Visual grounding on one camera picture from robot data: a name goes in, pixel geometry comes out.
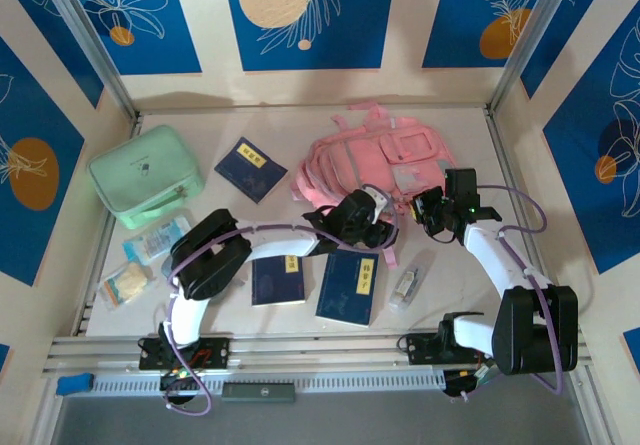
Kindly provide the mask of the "wide aluminium frame rail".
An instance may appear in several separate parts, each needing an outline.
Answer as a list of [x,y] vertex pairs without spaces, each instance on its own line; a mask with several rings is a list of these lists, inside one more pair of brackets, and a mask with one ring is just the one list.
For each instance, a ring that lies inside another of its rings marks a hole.
[[[407,354],[389,334],[328,336],[246,336],[230,339],[227,368],[214,373],[342,372],[404,370]],[[139,371],[134,337],[57,337],[42,373],[124,374]]]

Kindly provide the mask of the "small navy book yellow label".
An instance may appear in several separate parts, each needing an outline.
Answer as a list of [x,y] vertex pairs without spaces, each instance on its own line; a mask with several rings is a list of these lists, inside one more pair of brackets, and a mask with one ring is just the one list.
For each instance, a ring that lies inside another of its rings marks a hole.
[[252,262],[253,307],[288,305],[306,300],[302,259],[293,255]]

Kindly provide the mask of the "medium navy book yellow label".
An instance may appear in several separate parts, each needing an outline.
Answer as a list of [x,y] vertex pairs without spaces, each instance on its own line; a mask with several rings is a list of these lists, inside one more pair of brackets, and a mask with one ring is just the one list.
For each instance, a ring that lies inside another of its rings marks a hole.
[[259,204],[288,170],[246,137],[240,137],[214,170],[255,204]]

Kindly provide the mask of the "clear bag yellow notes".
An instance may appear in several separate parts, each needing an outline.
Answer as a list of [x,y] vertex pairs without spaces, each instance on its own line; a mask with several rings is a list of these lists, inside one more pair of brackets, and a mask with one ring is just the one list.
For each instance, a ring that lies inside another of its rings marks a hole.
[[108,307],[116,309],[135,299],[150,282],[147,268],[137,261],[131,261],[107,276],[98,292]]

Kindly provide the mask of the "mint green zip case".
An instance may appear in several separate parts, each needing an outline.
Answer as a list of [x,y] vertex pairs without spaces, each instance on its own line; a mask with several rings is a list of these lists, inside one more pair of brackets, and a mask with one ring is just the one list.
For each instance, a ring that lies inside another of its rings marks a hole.
[[168,125],[93,158],[88,173],[105,207],[129,230],[183,206],[205,185],[197,157]]

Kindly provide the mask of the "large navy book yellow label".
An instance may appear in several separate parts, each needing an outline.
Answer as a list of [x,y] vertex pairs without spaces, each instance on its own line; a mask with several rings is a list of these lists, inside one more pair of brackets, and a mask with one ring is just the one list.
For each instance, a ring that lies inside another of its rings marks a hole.
[[371,322],[378,255],[337,250],[326,262],[315,316],[368,327]]

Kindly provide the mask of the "blue floral wall poster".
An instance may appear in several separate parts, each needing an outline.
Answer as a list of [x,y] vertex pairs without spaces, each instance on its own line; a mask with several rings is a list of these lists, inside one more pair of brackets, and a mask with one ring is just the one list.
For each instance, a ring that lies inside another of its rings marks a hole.
[[377,69],[391,0],[228,0],[246,72]]
[[439,0],[425,68],[504,65],[537,0]]
[[520,79],[531,99],[593,0],[562,0]]
[[96,109],[104,84],[64,22],[53,0],[18,0],[86,99]]
[[78,0],[121,75],[199,73],[180,0]]
[[640,2],[543,132],[597,271],[640,253]]
[[0,272],[32,286],[84,137],[0,38]]

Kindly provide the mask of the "blue white wipes pack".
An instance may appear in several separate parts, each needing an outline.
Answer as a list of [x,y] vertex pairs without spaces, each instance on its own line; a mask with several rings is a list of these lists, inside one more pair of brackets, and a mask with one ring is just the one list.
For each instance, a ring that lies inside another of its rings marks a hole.
[[128,261],[147,266],[170,251],[171,247],[191,230],[188,218],[177,215],[149,230],[125,240],[122,248]]

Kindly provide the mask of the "aluminium table edge rail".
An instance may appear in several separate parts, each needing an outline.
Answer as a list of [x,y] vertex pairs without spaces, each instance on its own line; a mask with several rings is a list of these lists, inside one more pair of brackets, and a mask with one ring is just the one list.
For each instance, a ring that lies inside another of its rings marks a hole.
[[511,163],[494,115],[489,115],[486,109],[484,114],[505,182],[505,185],[486,185],[486,188],[506,190],[510,194],[516,215],[515,225],[495,223],[487,226],[486,232],[493,235],[492,240],[495,242],[492,248],[499,250],[497,254],[500,256],[500,259],[497,259],[500,265],[492,266],[488,274],[491,280],[494,280],[493,270],[496,270],[496,288],[500,295],[515,286],[530,288],[541,303],[540,314],[549,320],[553,293],[562,292],[562,289],[552,284],[540,272],[542,261],[532,238],[533,235],[546,230],[547,218],[542,208],[518,189],[516,169]]

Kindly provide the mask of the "dark green flat box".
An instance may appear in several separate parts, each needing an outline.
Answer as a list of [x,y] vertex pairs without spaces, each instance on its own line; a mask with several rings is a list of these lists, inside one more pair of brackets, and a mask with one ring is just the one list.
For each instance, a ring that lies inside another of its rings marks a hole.
[[237,403],[293,403],[295,386],[292,383],[225,382],[221,398]]

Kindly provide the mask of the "pink backpack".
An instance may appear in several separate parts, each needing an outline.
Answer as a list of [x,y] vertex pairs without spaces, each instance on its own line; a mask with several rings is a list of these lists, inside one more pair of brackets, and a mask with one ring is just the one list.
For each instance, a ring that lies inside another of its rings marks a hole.
[[336,206],[372,184],[403,215],[413,196],[445,185],[444,172],[455,160],[434,128],[414,117],[393,116],[375,103],[353,108],[367,112],[363,123],[351,128],[344,117],[333,116],[339,131],[313,142],[299,164],[291,184],[296,200],[310,202],[315,210]]

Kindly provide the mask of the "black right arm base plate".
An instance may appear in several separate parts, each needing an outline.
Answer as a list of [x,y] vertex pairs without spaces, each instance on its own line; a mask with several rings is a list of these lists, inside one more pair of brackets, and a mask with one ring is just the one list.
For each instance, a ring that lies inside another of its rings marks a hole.
[[441,363],[442,343],[434,333],[411,333],[405,338],[410,365],[438,365]]

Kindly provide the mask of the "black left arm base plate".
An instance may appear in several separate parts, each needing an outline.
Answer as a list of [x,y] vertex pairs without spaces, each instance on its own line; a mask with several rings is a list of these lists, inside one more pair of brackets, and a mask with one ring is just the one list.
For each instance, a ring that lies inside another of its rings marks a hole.
[[[159,337],[143,337],[137,342],[140,349],[139,369],[173,370],[182,366],[171,346]],[[224,370],[229,358],[228,338],[201,338],[180,352],[193,369]]]

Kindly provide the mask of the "aluminium frame post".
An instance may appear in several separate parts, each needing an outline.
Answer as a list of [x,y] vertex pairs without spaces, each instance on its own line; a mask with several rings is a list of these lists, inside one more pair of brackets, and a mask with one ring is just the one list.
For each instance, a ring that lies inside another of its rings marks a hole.
[[499,110],[512,87],[520,80],[522,72],[529,63],[561,2],[562,0],[537,0],[486,106],[489,115],[494,115]]
[[79,0],[52,0],[92,67],[124,114],[136,123],[136,109],[120,74]]

